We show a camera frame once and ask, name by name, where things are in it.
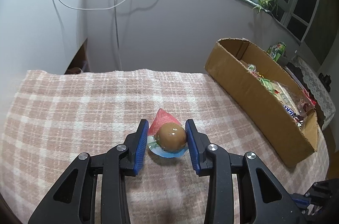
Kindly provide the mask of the packaged brown egg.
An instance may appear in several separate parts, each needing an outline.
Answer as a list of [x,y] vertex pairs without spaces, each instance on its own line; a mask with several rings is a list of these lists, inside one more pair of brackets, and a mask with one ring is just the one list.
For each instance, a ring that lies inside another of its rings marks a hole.
[[173,115],[158,109],[149,127],[147,146],[162,158],[180,158],[188,150],[186,131]]

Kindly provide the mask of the clear bag red candies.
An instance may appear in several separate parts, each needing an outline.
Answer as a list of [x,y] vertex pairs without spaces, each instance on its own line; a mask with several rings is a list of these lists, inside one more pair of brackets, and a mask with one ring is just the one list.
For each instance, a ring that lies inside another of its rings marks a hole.
[[250,72],[255,77],[261,77],[260,73],[258,73],[258,71],[257,71],[256,65],[249,64],[246,69],[247,69],[248,72]]

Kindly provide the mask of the green candy packet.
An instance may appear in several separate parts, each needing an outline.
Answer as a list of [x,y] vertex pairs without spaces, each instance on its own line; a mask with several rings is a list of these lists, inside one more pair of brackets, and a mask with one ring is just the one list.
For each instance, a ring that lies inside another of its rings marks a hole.
[[265,79],[263,77],[259,77],[258,80],[267,91],[269,91],[272,94],[276,93],[275,85],[274,83],[272,83],[272,81],[270,81],[269,79]]

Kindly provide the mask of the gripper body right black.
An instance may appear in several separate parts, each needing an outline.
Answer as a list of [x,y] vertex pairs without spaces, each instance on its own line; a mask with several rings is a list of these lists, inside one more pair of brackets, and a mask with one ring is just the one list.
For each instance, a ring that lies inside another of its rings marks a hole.
[[338,223],[338,178],[315,182],[304,196],[320,208],[305,216],[307,223]]

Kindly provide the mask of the cardboard box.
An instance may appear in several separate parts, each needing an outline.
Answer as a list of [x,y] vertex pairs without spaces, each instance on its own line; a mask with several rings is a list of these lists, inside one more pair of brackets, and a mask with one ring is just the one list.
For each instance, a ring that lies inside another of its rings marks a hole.
[[256,44],[240,38],[216,42],[205,70],[240,105],[274,147],[287,167],[294,167],[317,151],[317,113],[311,110],[299,128],[282,103],[267,91],[246,66],[256,65],[264,78],[303,95],[293,78]]

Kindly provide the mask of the blue snickers bar right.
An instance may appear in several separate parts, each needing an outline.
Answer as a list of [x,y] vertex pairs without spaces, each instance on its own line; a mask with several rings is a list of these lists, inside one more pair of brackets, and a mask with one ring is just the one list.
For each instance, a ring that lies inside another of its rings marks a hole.
[[284,109],[286,110],[287,114],[296,120],[299,120],[299,116],[294,112],[294,110],[292,110],[291,108],[289,108],[287,105],[282,103],[282,106],[284,107]]

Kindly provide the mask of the pink plaid tablecloth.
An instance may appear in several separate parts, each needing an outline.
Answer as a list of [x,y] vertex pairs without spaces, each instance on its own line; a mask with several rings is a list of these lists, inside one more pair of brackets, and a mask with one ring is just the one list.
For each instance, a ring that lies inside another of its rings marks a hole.
[[132,72],[53,75],[29,71],[14,92],[1,134],[1,194],[27,223],[52,184],[81,152],[107,152],[164,109],[193,119],[211,142],[230,153],[255,152],[288,192],[304,193],[325,179],[329,155],[318,150],[287,168],[241,107],[200,73]]

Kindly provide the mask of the red dark snack bag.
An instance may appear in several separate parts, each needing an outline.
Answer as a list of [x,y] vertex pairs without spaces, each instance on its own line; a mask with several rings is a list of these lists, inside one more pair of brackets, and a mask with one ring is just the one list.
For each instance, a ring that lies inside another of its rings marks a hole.
[[315,109],[317,102],[310,96],[309,92],[305,89],[302,90],[303,95],[299,95],[297,99],[298,111],[294,114],[294,120],[299,128],[302,127],[309,112]]

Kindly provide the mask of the bread in clear bag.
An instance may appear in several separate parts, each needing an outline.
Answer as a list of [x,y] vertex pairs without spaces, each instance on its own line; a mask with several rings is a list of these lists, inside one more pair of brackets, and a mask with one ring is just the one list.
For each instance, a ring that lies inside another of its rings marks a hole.
[[288,87],[276,82],[271,81],[272,88],[274,90],[274,95],[282,104],[292,109],[293,111],[298,110],[299,99],[297,96],[292,93]]

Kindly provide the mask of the green drink carton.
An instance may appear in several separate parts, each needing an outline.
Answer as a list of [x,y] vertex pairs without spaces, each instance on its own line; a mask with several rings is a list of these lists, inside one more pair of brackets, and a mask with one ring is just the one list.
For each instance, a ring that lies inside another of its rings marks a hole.
[[285,54],[285,50],[286,44],[284,42],[278,42],[268,48],[267,54],[277,63],[278,60]]

